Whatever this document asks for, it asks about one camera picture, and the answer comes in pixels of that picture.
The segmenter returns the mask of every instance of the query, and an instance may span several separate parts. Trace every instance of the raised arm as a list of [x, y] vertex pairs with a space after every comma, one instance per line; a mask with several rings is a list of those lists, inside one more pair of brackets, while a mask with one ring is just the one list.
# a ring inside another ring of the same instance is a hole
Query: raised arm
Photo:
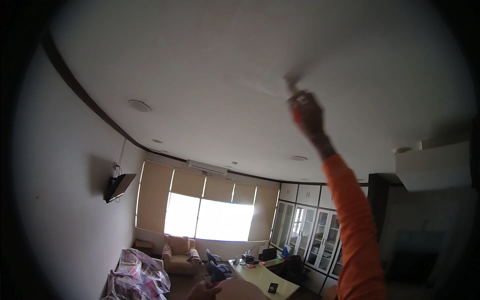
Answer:
[[312, 93], [291, 89], [288, 104], [293, 119], [318, 150], [332, 191], [343, 247], [338, 298], [385, 299], [384, 273], [376, 241], [376, 227], [365, 195], [352, 170], [335, 152], [324, 132], [323, 111]]

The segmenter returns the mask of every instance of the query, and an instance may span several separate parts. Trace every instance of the orange shirt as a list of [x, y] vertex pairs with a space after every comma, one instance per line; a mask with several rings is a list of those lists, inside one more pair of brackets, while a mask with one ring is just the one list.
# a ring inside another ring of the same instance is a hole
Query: orange shirt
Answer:
[[341, 226], [343, 268], [338, 277], [338, 299], [385, 299], [377, 229], [367, 198], [338, 154], [324, 161], [323, 170]]

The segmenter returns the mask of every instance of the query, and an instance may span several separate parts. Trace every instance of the computer monitor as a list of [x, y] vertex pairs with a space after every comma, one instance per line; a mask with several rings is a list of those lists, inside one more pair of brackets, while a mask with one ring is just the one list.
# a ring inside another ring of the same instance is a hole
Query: computer monitor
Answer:
[[276, 248], [264, 249], [262, 251], [262, 260], [265, 262], [272, 259], [276, 259]]

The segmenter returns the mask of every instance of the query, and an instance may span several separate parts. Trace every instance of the ceiling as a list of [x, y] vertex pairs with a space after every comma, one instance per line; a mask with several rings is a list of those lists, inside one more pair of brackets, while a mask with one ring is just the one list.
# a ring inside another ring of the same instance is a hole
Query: ceiling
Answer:
[[[285, 104], [282, 77], [302, 72], [299, 87], [320, 99], [337, 151], [366, 181], [395, 171], [392, 149], [453, 131], [476, 112], [454, 37], [419, 2], [78, 1], [52, 34], [92, 99], [146, 147], [325, 182]], [[151, 112], [132, 110], [130, 99]]]

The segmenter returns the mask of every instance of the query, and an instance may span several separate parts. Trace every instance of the roller blind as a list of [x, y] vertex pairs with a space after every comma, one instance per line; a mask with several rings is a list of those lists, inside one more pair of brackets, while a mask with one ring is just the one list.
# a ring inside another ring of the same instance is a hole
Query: roller blind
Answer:
[[253, 204], [255, 186], [236, 183], [233, 191], [233, 202], [240, 204]]
[[137, 227], [163, 233], [173, 168], [145, 161], [138, 194]]
[[278, 189], [257, 187], [248, 241], [270, 238], [277, 198]]
[[232, 201], [233, 182], [207, 177], [204, 198], [218, 201]]
[[204, 191], [205, 175], [175, 169], [172, 182], [172, 192], [202, 197]]

